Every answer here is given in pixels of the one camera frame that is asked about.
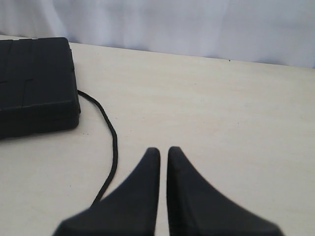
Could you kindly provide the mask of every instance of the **white table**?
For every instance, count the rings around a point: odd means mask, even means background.
[[[14,37],[0,36],[0,39]],[[78,88],[105,107],[119,138],[109,192],[145,149],[161,151],[157,236],[168,235],[166,164],[180,146],[219,191],[278,223],[315,234],[315,70],[71,44]],[[0,231],[51,235],[107,177],[111,136],[80,99],[78,128],[0,141]]]

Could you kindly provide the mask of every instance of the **black rubber case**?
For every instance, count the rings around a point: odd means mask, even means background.
[[[66,38],[0,41],[0,139],[72,129],[79,114]]]

